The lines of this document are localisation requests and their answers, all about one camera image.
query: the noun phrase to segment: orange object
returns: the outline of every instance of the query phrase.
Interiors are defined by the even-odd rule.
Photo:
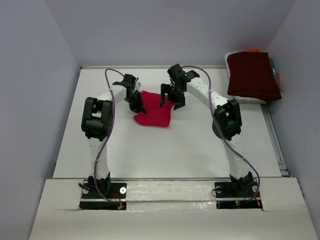
[[[261,49],[260,48],[258,48],[258,49],[250,49],[249,53],[261,53]]]
[[[280,83],[280,86],[282,86],[283,82],[282,82],[282,77],[281,77],[280,73],[278,73],[278,81]]]

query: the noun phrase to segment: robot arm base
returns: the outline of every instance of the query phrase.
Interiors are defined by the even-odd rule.
[[[106,196],[111,189],[110,173],[106,178],[97,179],[96,184],[98,185],[100,192]],[[84,183],[83,185],[81,183],[79,183],[78,185],[82,189],[87,190],[88,192],[96,193],[97,195],[99,195],[95,186],[95,181],[93,176],[89,176],[87,182]]]

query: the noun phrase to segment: wire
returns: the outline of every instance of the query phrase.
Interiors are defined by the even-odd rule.
[[[186,65],[186,66],[182,66],[182,68],[193,68],[193,69],[198,69],[200,71],[202,71],[208,78],[209,80],[209,108],[210,108],[210,112],[211,112],[211,115],[212,115],[212,119],[213,119],[213,124],[215,126],[216,129],[218,129],[218,132],[219,132],[219,135],[221,137],[221,139],[223,140],[223,142],[228,146],[228,148],[234,152],[237,156],[239,156],[241,159],[243,159],[243,161],[248,164],[250,166],[250,168],[255,172],[256,174],[256,177],[257,177],[257,188],[256,188],[256,191],[254,193],[254,195],[248,200],[246,201],[243,205],[246,205],[247,203],[249,203],[251,200],[253,200],[258,192],[259,192],[259,188],[260,188],[260,176],[259,176],[259,173],[257,172],[257,170],[251,165],[251,163],[243,156],[241,155],[241,153],[239,153],[237,150],[233,149],[232,146],[229,144],[229,142],[224,138],[224,135],[222,133],[222,130],[218,124],[218,121],[215,117],[215,113],[214,113],[214,108],[213,108],[213,105],[212,105],[212,101],[211,101],[211,89],[212,89],[212,84],[211,84],[211,78],[209,76],[209,74],[204,70],[202,69],[201,67],[198,67],[198,66],[192,66],[192,65]]]
[[[217,198],[217,196],[215,196],[212,192],[213,192],[213,191],[216,191],[216,190],[217,190],[217,189],[215,188],[215,189],[213,189],[213,190],[211,191],[211,195],[214,196],[215,198]]]
[[[115,189],[113,189],[113,192],[115,193],[116,197],[118,198],[118,200],[119,200],[119,202],[120,202],[120,206],[123,206],[123,205],[122,205],[122,201],[121,201],[121,199],[120,199],[117,191],[116,191]]]
[[[254,196],[254,193],[250,189],[249,189],[249,193],[251,193],[251,195]],[[254,197],[254,199],[256,200],[256,203],[260,207],[260,202],[258,201],[258,199],[256,197]]]
[[[122,77],[124,77],[124,75],[123,75],[121,72],[119,72],[119,71],[117,71],[117,70],[115,70],[115,69],[112,69],[112,68],[107,68],[107,69],[104,71],[104,76],[105,76],[106,84],[108,85],[108,89],[109,89],[109,91],[110,91],[111,98],[112,98],[112,102],[113,102],[113,104],[112,104],[112,122],[111,122],[111,127],[110,127],[109,134],[108,134],[108,136],[106,137],[106,139],[105,139],[105,141],[104,141],[104,143],[103,143],[101,149],[99,150],[99,152],[98,152],[98,154],[97,154],[97,156],[96,156],[96,159],[95,159],[94,171],[93,171],[93,181],[94,181],[95,189],[97,190],[97,192],[99,193],[99,195],[100,195],[103,199],[107,200],[109,203],[117,204],[116,202],[111,201],[110,199],[108,199],[108,198],[100,191],[100,189],[99,189],[99,187],[98,187],[98,184],[97,184],[97,165],[98,165],[98,160],[99,160],[99,157],[100,157],[102,151],[104,150],[104,148],[105,148],[105,146],[106,146],[106,144],[107,144],[107,142],[108,142],[108,140],[109,140],[109,138],[110,138],[110,136],[111,136],[112,130],[114,129],[115,115],[116,115],[116,100],[115,100],[115,95],[114,95],[114,93],[113,93],[112,90],[111,90],[110,82],[109,82],[109,80],[108,80],[108,76],[107,76],[107,71],[108,71],[108,70],[109,70],[109,71],[116,72],[116,73],[120,74]]]

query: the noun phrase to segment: white enclosure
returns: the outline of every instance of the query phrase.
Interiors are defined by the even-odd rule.
[[[159,84],[168,83],[169,79],[166,68],[158,65],[202,65],[208,69],[213,87],[224,95],[228,85],[225,54],[258,48],[269,51],[282,74],[282,100],[268,105],[270,115],[260,105],[241,105],[240,137],[245,155],[263,180],[281,183],[277,195],[279,198],[285,195],[286,199],[281,198],[283,201],[277,203],[270,199],[269,181],[261,187],[265,210],[270,210],[269,213],[217,213],[215,199],[208,196],[193,199],[200,201],[199,204],[188,202],[186,198],[181,199],[184,203],[176,205],[155,207],[151,204],[153,210],[159,212],[146,215],[141,211],[148,208],[148,204],[137,203],[137,213],[133,215],[140,222],[132,223],[127,233],[131,238],[141,239],[134,230],[141,223],[147,226],[140,235],[142,238],[147,238],[152,231],[158,238],[165,237],[155,227],[160,222],[149,221],[149,218],[157,218],[165,221],[164,227],[172,227],[167,237],[176,236],[181,231],[177,222],[183,224],[184,221],[189,229],[180,237],[194,239],[196,229],[193,227],[201,223],[198,233],[203,238],[218,239],[223,238],[221,232],[216,231],[219,224],[226,225],[226,219],[231,217],[238,223],[245,216],[256,226],[253,233],[237,229],[229,231],[228,237],[248,239],[262,236],[266,229],[268,233],[274,229],[274,232],[279,231],[274,239],[288,236],[315,239],[309,211],[320,236],[319,193],[315,191],[320,181],[317,146],[320,132],[317,112],[319,11],[319,0],[1,1],[0,186],[6,190],[0,197],[1,239],[29,239],[40,199],[31,239],[55,239],[59,231],[65,233],[62,239],[72,239],[68,235],[72,234],[69,231],[72,226],[81,226],[77,233],[84,233],[88,226],[81,218],[75,219],[81,214],[74,210],[79,200],[79,189],[74,186],[78,180],[74,178],[86,178],[90,171],[86,156],[88,146],[80,130],[79,116],[84,99],[98,96],[107,87],[102,67],[82,70],[80,67],[117,65],[123,72],[140,77],[145,90],[159,92]],[[116,80],[114,77],[110,74],[111,80]],[[169,129],[139,126],[125,102],[117,106],[114,135],[108,146],[113,178],[158,181],[189,178],[195,181],[194,187],[202,182],[202,189],[207,191],[208,183],[228,176],[228,161],[222,144],[211,130],[208,109],[190,95],[186,100],[185,108],[172,113]],[[199,118],[192,117],[191,112]],[[160,133],[163,135],[153,143],[146,142],[145,135]],[[119,142],[128,147],[119,147]],[[151,151],[154,145],[165,149],[169,157]],[[294,178],[281,177],[287,169],[284,160]],[[41,197],[44,181],[50,178],[54,179],[46,182]],[[295,178],[301,183],[307,208]],[[62,191],[61,184],[66,184]],[[158,197],[153,196],[153,200],[161,200]],[[56,205],[48,199],[55,200]],[[72,204],[68,209],[57,210],[65,208],[70,200]],[[293,207],[284,210],[281,203],[291,200],[292,205],[289,205]],[[205,204],[206,209],[194,211],[194,206],[204,206],[202,201],[209,202]],[[129,223],[135,219],[131,219],[130,214],[117,216],[112,229],[116,231],[120,222]],[[104,216],[98,213],[96,219],[104,221]],[[44,236],[42,230],[50,236]]]

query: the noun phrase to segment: red cloth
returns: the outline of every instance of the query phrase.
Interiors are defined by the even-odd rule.
[[[227,58],[231,96],[250,97],[267,103],[281,99],[267,52],[237,52]]]
[[[144,126],[168,127],[171,119],[173,103],[165,96],[164,105],[160,108],[161,95],[158,93],[142,91],[142,100],[146,114],[139,112],[133,119]]]

